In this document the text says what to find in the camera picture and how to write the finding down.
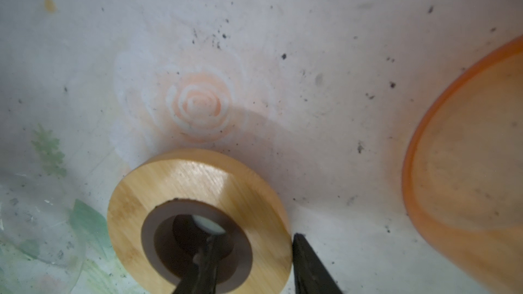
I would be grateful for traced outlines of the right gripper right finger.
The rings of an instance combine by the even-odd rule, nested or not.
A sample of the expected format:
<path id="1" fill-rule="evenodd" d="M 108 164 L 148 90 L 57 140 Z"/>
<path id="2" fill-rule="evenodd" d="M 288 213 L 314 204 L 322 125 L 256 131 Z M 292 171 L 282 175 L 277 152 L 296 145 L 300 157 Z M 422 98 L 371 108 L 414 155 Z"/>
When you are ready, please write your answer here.
<path id="1" fill-rule="evenodd" d="M 296 294 L 343 294 L 303 234 L 292 243 Z"/>

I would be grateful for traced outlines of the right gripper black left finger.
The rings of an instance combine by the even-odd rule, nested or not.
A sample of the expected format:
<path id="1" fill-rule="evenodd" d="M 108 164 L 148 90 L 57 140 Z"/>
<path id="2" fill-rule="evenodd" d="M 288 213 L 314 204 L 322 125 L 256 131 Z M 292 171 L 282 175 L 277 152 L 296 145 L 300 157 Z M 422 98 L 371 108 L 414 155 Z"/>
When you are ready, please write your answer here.
<path id="1" fill-rule="evenodd" d="M 210 235 L 193 257 L 193 264 L 173 294 L 215 294 L 220 261 L 231 248 L 228 234 Z"/>

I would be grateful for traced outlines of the wooden ring holder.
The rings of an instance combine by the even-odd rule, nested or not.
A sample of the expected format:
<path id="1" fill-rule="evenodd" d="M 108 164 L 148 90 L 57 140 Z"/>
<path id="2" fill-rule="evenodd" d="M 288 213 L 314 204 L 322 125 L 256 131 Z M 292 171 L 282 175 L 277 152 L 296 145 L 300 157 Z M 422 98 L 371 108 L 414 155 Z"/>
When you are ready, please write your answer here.
<path id="1" fill-rule="evenodd" d="M 218 293 L 280 293 L 291 273 L 290 222 L 270 185 L 243 163 L 203 149 L 149 159 L 108 206 L 113 249 L 150 293 L 171 293 L 217 228 L 226 235 Z"/>

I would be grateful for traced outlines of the clear glass carafe brown handle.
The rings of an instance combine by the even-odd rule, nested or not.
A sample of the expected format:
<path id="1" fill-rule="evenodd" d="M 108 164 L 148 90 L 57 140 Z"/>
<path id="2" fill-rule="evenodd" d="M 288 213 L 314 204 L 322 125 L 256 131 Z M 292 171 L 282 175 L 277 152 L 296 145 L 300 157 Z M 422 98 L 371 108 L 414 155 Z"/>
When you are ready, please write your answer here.
<path id="1" fill-rule="evenodd" d="M 61 179 L 1 171 L 1 292 L 70 293 L 85 258 Z"/>

